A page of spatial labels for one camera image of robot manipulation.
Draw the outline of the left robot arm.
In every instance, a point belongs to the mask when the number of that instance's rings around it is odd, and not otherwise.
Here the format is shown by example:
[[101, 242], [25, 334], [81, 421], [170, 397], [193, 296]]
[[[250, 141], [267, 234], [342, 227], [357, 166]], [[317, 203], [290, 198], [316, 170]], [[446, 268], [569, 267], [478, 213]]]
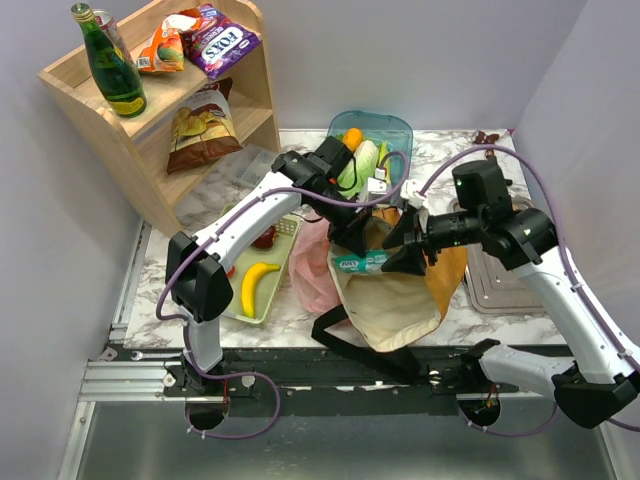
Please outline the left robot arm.
[[178, 317], [191, 365], [187, 382], [197, 393], [209, 395], [221, 385], [219, 318], [233, 298], [227, 273], [269, 227], [308, 205], [328, 221], [332, 243], [365, 255], [370, 212], [348, 202], [337, 185], [338, 175], [353, 161], [353, 153], [333, 136], [310, 153], [281, 154], [259, 185], [218, 221], [193, 236], [179, 232], [170, 239], [160, 298], [171, 298], [184, 310]]

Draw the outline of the orange tangerine fruit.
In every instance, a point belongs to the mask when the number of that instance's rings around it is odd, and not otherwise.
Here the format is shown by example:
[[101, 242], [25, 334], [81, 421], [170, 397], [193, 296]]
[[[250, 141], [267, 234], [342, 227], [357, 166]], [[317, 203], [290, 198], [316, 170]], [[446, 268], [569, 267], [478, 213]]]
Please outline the orange tangerine fruit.
[[342, 137], [342, 142], [351, 152], [355, 152], [363, 140], [363, 132], [358, 128], [350, 128]]

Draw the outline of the napa cabbage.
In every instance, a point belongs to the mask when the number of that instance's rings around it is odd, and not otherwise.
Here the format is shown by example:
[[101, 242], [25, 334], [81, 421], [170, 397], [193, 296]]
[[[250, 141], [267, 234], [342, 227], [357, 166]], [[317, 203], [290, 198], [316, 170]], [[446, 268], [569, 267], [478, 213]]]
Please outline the napa cabbage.
[[374, 175], [378, 164], [379, 148], [371, 140], [364, 140], [337, 178], [341, 193], [351, 198], [360, 192], [366, 180]]

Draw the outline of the orange snack packet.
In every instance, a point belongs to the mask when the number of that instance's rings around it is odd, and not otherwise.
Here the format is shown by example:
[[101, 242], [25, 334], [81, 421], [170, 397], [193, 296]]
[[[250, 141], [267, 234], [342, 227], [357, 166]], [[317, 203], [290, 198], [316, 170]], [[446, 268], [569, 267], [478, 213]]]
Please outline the orange snack packet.
[[175, 73], [184, 70], [182, 35], [201, 25], [199, 17], [183, 14], [168, 15], [147, 40], [136, 60], [143, 73]]

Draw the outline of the yellow banana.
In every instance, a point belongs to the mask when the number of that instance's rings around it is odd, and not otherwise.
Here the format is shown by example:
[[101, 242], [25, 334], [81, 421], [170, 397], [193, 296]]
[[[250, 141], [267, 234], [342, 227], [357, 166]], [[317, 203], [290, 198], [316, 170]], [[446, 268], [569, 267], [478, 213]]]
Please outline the yellow banana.
[[280, 265], [264, 262], [258, 262], [248, 269], [241, 284], [241, 306], [245, 316], [254, 318], [256, 315], [255, 296], [259, 281], [266, 274], [280, 270]]

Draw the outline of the pink plastic grocery bag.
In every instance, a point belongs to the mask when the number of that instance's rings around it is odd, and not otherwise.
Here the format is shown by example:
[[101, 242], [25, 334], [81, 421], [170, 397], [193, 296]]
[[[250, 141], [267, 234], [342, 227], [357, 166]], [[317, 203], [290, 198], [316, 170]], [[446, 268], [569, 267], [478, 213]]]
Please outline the pink plastic grocery bag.
[[305, 218], [289, 255], [291, 285], [301, 305], [314, 314], [324, 314], [341, 303], [328, 266], [329, 222]]

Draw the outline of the colourful snack packet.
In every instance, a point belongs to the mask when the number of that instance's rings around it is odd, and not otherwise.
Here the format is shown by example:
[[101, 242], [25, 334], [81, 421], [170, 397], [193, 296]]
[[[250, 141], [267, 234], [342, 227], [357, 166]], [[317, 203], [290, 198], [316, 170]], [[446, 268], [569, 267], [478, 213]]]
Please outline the colourful snack packet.
[[364, 257], [355, 254], [339, 255], [333, 258], [336, 269], [348, 274], [373, 275], [382, 272], [382, 266], [389, 259], [384, 250], [368, 251]]

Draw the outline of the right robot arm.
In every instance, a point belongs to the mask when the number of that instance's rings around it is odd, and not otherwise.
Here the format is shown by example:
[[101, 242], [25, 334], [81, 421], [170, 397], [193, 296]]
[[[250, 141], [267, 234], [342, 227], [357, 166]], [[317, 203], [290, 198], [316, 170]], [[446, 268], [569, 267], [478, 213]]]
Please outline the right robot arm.
[[538, 393], [583, 428], [609, 420], [639, 395], [635, 347], [580, 281], [552, 220], [536, 208], [514, 208], [496, 163], [463, 163], [452, 176], [459, 208], [441, 215], [429, 214], [416, 181], [403, 182], [405, 209], [383, 243], [396, 252], [383, 271], [425, 275], [442, 250], [481, 246], [535, 293], [571, 354], [547, 357], [483, 340], [461, 356], [462, 384], [474, 392], [506, 383]]

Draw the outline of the green celery stalk bunch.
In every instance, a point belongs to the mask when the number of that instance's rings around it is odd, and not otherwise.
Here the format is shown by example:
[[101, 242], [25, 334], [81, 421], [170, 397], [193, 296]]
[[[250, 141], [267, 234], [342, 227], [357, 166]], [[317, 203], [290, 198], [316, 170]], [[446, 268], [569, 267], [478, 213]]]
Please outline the green celery stalk bunch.
[[379, 155], [378, 155], [378, 167], [384, 168], [386, 165], [386, 156], [389, 153], [389, 143], [387, 141], [383, 141], [379, 146]]

